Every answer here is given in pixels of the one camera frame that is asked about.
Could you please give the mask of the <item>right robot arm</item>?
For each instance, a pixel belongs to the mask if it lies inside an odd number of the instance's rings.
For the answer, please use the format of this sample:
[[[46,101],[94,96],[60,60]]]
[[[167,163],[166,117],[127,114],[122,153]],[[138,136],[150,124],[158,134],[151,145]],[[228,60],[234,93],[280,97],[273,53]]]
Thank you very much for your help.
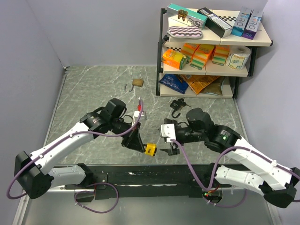
[[[268,203],[279,208],[287,208],[296,203],[296,185],[300,181],[300,170],[279,164],[253,147],[244,137],[228,126],[215,124],[210,115],[201,108],[194,108],[186,114],[186,126],[176,120],[165,119],[159,131],[170,148],[168,155],[187,154],[186,143],[203,142],[219,153],[220,157],[234,159],[247,171],[240,171],[221,165],[218,161],[209,166],[209,171],[201,178],[187,159],[187,165],[203,191],[209,192],[217,184],[237,186],[260,194]]]

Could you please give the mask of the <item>yellow padlock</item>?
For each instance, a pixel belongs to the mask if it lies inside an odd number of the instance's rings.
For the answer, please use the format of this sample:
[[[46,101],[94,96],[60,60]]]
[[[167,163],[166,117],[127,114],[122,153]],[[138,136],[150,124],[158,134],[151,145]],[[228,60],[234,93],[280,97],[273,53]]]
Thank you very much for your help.
[[[146,145],[146,150],[145,150],[146,155],[155,156],[156,152],[157,152],[157,145],[156,144],[148,143]]]

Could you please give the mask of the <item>black padlock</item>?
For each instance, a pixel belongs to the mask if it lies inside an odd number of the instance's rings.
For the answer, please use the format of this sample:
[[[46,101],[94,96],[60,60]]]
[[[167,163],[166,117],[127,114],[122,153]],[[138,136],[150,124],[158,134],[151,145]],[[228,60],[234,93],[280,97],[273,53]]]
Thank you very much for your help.
[[[173,100],[172,103],[170,104],[170,107],[173,109],[171,116],[174,119],[178,118],[181,115],[180,110],[185,106],[187,106],[187,103],[183,98]]]

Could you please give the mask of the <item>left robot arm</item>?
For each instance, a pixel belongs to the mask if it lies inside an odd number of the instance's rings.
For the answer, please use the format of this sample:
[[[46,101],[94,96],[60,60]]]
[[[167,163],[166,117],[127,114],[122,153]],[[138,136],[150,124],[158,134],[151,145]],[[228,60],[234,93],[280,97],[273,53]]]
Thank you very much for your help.
[[[143,101],[139,100],[133,123],[124,121],[126,104],[113,98],[106,106],[86,113],[65,134],[30,154],[19,153],[15,158],[14,179],[22,186],[30,199],[36,199],[50,188],[76,184],[88,188],[93,182],[93,173],[85,164],[55,169],[56,164],[74,150],[99,136],[121,137],[125,148],[145,153],[145,144],[140,136],[140,118]]]

